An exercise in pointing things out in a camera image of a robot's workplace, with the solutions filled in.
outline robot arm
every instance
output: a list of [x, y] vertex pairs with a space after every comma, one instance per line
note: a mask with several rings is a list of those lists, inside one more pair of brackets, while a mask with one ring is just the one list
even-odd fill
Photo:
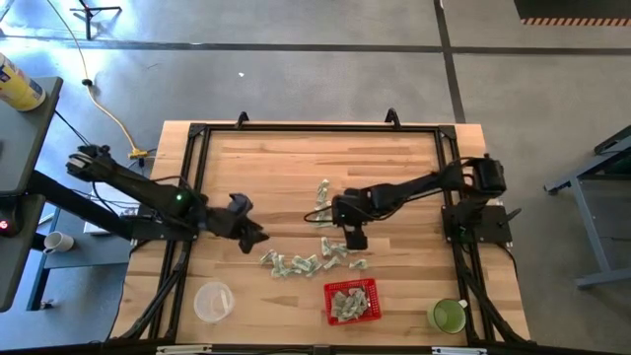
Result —
[[207, 207], [208, 197], [190, 188], [182, 177], [170, 178], [180, 178], [184, 187], [158, 184], [117, 164], [108, 146], [79, 147], [79, 153], [70, 156], [66, 168], [75, 178], [106, 182], [156, 212], [157, 216], [151, 218], [124, 217], [133, 239], [191, 241], [199, 231], [208, 231], [238, 240], [244, 253], [269, 239], [263, 228], [247, 217], [253, 207], [247, 196], [231, 194], [228, 207]]
[[[462, 169], [472, 168], [472, 174]], [[465, 182], [465, 177], [472, 184]], [[344, 230], [349, 249], [366, 249], [368, 239], [362, 226], [392, 216], [405, 203], [441, 191], [461, 190], [467, 198], [456, 207], [456, 223], [475, 223], [481, 209], [490, 198], [506, 190], [504, 169], [500, 162], [484, 158], [464, 158], [447, 165], [442, 171], [431, 173], [400, 184], [380, 183], [361, 189], [347, 188], [331, 200], [333, 224]]]

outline green mug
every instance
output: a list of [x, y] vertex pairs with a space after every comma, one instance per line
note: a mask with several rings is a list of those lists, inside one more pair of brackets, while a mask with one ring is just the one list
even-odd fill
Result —
[[456, 334], [464, 329], [468, 306], [465, 300], [441, 300], [427, 311], [427, 319], [432, 327], [447, 334]]

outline red basket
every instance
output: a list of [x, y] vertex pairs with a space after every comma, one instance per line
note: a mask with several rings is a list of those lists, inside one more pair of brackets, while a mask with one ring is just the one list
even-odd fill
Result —
[[[331, 316], [331, 298], [337, 291], [342, 291], [348, 295], [348, 290], [352, 288], [361, 287], [366, 290], [368, 296], [369, 306], [366, 311], [359, 316], [358, 319], [351, 319], [348, 321], [338, 321], [337, 318]], [[350, 324], [360, 321], [378, 320], [382, 317], [382, 310], [379, 308], [379, 297], [377, 297], [377, 285], [375, 279], [362, 279], [345, 282], [335, 282], [324, 285], [324, 303], [326, 304], [326, 318], [331, 325]]]

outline can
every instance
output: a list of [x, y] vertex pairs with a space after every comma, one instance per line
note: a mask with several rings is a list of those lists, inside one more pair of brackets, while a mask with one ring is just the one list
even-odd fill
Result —
[[43, 103], [46, 91], [0, 53], [0, 99], [18, 111], [28, 111]]

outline wooden table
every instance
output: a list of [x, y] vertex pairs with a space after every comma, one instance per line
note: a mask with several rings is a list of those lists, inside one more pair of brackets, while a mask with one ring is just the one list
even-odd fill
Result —
[[[179, 174], [189, 123], [165, 122], [152, 178]], [[459, 124], [456, 133], [462, 156], [485, 152], [480, 125]], [[229, 192], [247, 194], [254, 202], [250, 218], [263, 225], [271, 239], [242, 254], [235, 241], [209, 233], [200, 236], [188, 267], [177, 343], [465, 344], [464, 332], [445, 335], [427, 322], [432, 303], [458, 297], [452, 251], [442, 235], [440, 194], [409, 203], [387, 221], [365, 229], [369, 249], [345, 262], [366, 258], [368, 270], [344, 266], [313, 279], [272, 279], [270, 268], [258, 265], [268, 249], [291, 259], [295, 254], [320, 254], [320, 236], [344, 240], [340, 229], [319, 230], [303, 222], [303, 215], [314, 209], [316, 187], [323, 178], [331, 183], [331, 197], [345, 187], [400, 182], [437, 167], [434, 138], [426, 133], [213, 132], [202, 192], [215, 206], [225, 206]], [[112, 336], [131, 326], [154, 296], [164, 248], [151, 242], [132, 255]], [[480, 254], [489, 297], [514, 330], [528, 338], [511, 260], [496, 246], [480, 246]], [[323, 285], [367, 277], [377, 280], [383, 318], [328, 325]], [[195, 293], [211, 280], [226, 283], [236, 297], [234, 311], [217, 324], [204, 323], [193, 310]], [[161, 330], [166, 329], [171, 302], [166, 301]], [[476, 329], [482, 334], [477, 304], [472, 303]]]

